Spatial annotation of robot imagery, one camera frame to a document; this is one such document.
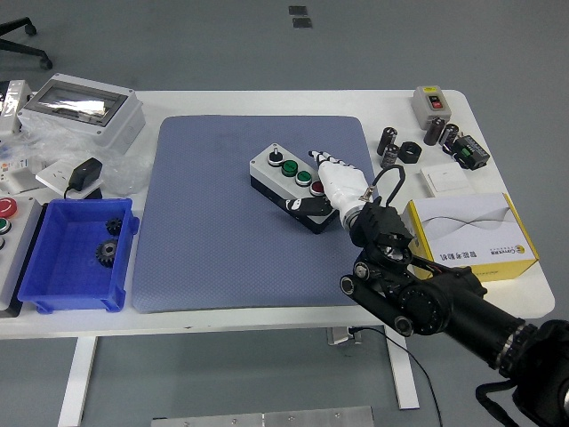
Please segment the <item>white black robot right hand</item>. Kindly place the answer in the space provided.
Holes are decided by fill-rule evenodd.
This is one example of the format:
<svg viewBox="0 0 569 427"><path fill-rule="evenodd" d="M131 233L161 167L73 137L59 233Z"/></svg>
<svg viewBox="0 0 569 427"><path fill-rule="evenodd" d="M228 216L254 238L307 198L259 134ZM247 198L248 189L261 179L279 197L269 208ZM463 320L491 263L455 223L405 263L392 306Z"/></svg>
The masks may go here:
<svg viewBox="0 0 569 427"><path fill-rule="evenodd" d="M299 216L325 216L337 210L342 227L348 230L365 205L363 196L369 187L364 173L325 151L311 150L309 155L317 163L324 195L283 199L278 205Z"/></svg>

